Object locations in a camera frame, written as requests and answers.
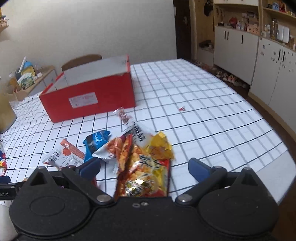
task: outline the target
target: snack bag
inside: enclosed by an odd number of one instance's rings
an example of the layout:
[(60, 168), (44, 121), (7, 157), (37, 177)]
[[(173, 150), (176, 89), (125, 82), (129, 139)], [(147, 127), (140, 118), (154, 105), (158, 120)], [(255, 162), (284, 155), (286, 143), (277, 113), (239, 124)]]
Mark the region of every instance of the snack bag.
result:
[[(151, 138), (156, 134), (156, 132), (150, 130), (148, 127), (142, 125), (141, 123), (134, 122), (131, 124), (131, 126), (129, 126), (121, 133), (120, 139), (122, 140), (122, 143), (125, 142), (125, 138), (128, 134), (133, 135), (134, 144), (137, 144), (138, 146), (144, 148), (148, 146)], [(104, 161), (108, 162), (109, 159), (118, 156), (119, 150), (122, 149), (122, 143), (119, 140), (119, 137), (116, 137), (115, 139), (112, 139), (104, 146), (99, 148), (97, 151), (95, 151), (92, 156), (102, 158)]]
[(103, 145), (101, 148), (99, 148), (97, 151), (95, 151), (92, 156), (102, 158), (105, 162), (108, 162), (109, 159), (116, 158), (120, 155), (125, 140), (125, 135), (122, 135), (121, 137), (115, 137), (114, 139)]
[(149, 145), (152, 137), (156, 134), (155, 131), (152, 131), (150, 128), (139, 122), (134, 122), (124, 132), (132, 134), (133, 143), (142, 148), (146, 148)]
[(143, 148), (133, 145), (125, 174), (118, 176), (115, 196), (158, 197), (168, 194), (170, 160), (155, 160)]
[(160, 131), (152, 137), (150, 144), (145, 149), (154, 159), (174, 159), (172, 145), (166, 135)]
[(86, 137), (83, 144), (86, 146), (84, 162), (91, 158), (92, 154), (108, 142), (110, 132), (98, 131)]
[(0, 161), (0, 177), (3, 177), (6, 173), (7, 165), (5, 159)]
[(84, 163), (85, 155), (83, 152), (78, 150), (66, 139), (63, 139), (59, 146), (49, 152), (42, 160), (44, 164), (57, 167), (61, 170), (66, 166), (80, 166)]
[(128, 161), (128, 158), (132, 149), (132, 144), (133, 144), (133, 135), (128, 134), (126, 136), (125, 142), (123, 143), (120, 155), (117, 156), (117, 166), (118, 166), (119, 173), (123, 172), (125, 169), (125, 165)]
[(7, 170), (6, 156), (0, 146), (0, 177), (4, 176)]

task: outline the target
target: metal screw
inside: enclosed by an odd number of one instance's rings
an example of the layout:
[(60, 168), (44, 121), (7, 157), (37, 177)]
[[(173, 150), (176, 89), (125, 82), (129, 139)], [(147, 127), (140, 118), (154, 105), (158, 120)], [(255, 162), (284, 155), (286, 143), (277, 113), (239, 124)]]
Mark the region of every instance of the metal screw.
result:
[(148, 203), (148, 202), (141, 202), (141, 205), (142, 205), (142, 206), (148, 206), (149, 203)]
[(96, 198), (99, 202), (108, 202), (111, 200), (111, 196), (107, 195), (107, 194), (102, 194), (97, 196)]
[(133, 203), (133, 204), (132, 204), (132, 207), (136, 207), (136, 208), (138, 208), (138, 207), (140, 207), (140, 204), (139, 204), (139, 203)]
[(178, 199), (181, 202), (189, 202), (192, 200), (192, 196), (190, 196), (189, 194), (182, 194), (178, 197)]

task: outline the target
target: blue gripper pad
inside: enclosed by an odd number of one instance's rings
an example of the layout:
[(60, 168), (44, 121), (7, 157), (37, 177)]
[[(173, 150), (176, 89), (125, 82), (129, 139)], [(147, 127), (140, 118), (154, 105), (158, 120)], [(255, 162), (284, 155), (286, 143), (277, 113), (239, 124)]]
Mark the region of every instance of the blue gripper pad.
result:
[(188, 162), (188, 171), (199, 183), (210, 176), (211, 167), (192, 157)]
[(0, 177), (0, 183), (2, 184), (10, 183), (10, 177), (9, 176)]
[(101, 170), (101, 159), (92, 157), (87, 162), (80, 165), (79, 169), (79, 175), (91, 181)]

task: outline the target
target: blue snack wrapper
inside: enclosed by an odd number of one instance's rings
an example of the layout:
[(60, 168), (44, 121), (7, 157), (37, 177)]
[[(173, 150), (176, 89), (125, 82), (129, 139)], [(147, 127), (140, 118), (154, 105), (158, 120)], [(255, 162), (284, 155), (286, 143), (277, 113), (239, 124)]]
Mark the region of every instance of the blue snack wrapper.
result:
[(83, 144), (86, 146), (84, 162), (88, 161), (92, 154), (108, 142), (110, 131), (98, 131), (86, 137)]

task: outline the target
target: wooden floor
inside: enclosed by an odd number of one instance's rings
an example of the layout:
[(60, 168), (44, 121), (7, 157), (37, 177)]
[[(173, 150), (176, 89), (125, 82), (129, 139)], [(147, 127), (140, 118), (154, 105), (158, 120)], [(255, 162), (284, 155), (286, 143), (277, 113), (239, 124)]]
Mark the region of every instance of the wooden floor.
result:
[[(296, 160), (296, 143), (284, 128), (257, 102), (248, 97), (248, 90), (227, 83), (243, 98), (245, 98), (273, 127), (287, 146), (292, 158)], [(296, 241), (296, 181), (293, 182), (287, 195), (279, 205), (279, 220), (273, 230), (273, 235), (279, 241)]]

